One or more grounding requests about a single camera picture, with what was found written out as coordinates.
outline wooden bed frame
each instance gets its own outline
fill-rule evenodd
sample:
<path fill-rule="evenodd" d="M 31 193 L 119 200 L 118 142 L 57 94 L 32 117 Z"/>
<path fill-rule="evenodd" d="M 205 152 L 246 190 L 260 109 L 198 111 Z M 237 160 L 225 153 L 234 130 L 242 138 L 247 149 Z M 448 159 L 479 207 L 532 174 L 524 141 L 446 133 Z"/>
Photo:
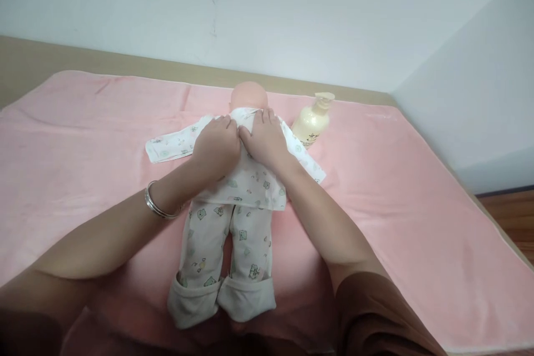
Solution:
<path fill-rule="evenodd" d="M 107 75 L 134 75 L 220 87 L 234 87 L 239 82 L 256 81 L 269 92 L 308 96 L 313 96 L 316 92 L 331 92 L 338 100 L 399 108 L 395 100 L 387 93 L 53 45 L 7 36 L 0 36 L 0 108 L 19 99 L 54 73 L 65 70 Z M 478 199 L 471 193 L 469 195 L 495 224 L 518 257 L 534 271 L 532 264 Z"/>

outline baby pants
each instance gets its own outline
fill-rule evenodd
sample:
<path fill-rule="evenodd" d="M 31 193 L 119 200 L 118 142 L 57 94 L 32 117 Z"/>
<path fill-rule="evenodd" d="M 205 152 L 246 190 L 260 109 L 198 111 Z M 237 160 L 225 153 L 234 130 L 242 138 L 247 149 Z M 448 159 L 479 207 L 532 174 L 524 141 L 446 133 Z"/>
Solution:
<path fill-rule="evenodd" d="M 191 202 L 180 270 L 167 307 L 176 326 L 192 327 L 221 306 L 236 322 L 276 308 L 271 278 L 271 210 Z M 221 279 L 223 245 L 232 234 L 229 275 Z"/>

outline baby clothes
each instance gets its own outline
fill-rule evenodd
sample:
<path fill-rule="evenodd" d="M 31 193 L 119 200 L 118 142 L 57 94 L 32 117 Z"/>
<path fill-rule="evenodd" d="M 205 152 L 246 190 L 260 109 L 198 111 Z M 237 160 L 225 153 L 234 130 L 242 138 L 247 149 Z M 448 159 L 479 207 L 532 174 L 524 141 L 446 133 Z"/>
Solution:
<path fill-rule="evenodd" d="M 237 108 L 231 116 L 252 132 L 256 109 Z M 150 140 L 146 152 L 152 162 L 192 154 L 195 140 L 213 119 L 205 116 L 179 132 Z M 280 120 L 288 150 L 319 183 L 326 174 L 308 155 L 287 124 Z M 192 327 L 212 317 L 221 306 L 230 318 L 246 322 L 276 308 L 271 277 L 273 210 L 284 210 L 285 188 L 257 163 L 241 144 L 237 167 L 217 186 L 191 202 L 184 226 L 180 270 L 169 291 L 167 307 L 178 328 Z M 229 275 L 220 280 L 223 244 L 232 234 Z"/>
<path fill-rule="evenodd" d="M 238 126 L 244 125 L 252 132 L 255 113 L 255 108 L 236 108 L 230 115 Z M 196 124 L 179 132 L 148 141 L 145 149 L 150 161 L 170 161 L 191 155 L 198 134 L 212 119 L 212 116 L 205 116 Z M 289 152 L 318 183 L 321 183 L 326 177 L 325 172 L 310 157 L 287 124 L 282 120 L 280 122 Z M 279 211 L 284 210 L 286 204 L 284 186 L 272 172 L 252 159 L 242 144 L 241 158 L 233 172 L 219 182 L 215 189 L 203 191 L 196 199 L 216 204 L 238 204 Z"/>
<path fill-rule="evenodd" d="M 167 301 L 178 328 L 209 319 L 218 305 L 237 322 L 276 308 L 271 278 L 271 215 L 267 209 L 196 200 L 191 203 L 180 270 Z M 234 245 L 231 268 L 221 282 L 222 248 L 229 232 Z"/>

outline person's left hand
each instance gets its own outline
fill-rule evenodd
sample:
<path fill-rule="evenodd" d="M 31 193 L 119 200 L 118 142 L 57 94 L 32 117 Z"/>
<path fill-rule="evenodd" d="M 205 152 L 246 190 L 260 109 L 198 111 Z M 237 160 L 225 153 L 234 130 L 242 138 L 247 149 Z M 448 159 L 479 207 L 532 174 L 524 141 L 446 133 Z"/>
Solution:
<path fill-rule="evenodd" d="M 200 132 L 190 161 L 208 182 L 215 182 L 232 172 L 240 154 L 237 123 L 227 115 L 211 120 Z"/>

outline person's right hand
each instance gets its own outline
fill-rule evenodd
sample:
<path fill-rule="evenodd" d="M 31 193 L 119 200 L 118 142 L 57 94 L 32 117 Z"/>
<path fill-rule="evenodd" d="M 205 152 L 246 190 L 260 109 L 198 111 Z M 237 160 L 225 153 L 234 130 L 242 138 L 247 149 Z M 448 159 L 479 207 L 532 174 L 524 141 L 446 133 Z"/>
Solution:
<path fill-rule="evenodd" d="M 239 136 L 254 160 L 275 173 L 288 157 L 293 157 L 288 151 L 280 120 L 272 108 L 256 111 L 252 134 L 240 126 Z"/>

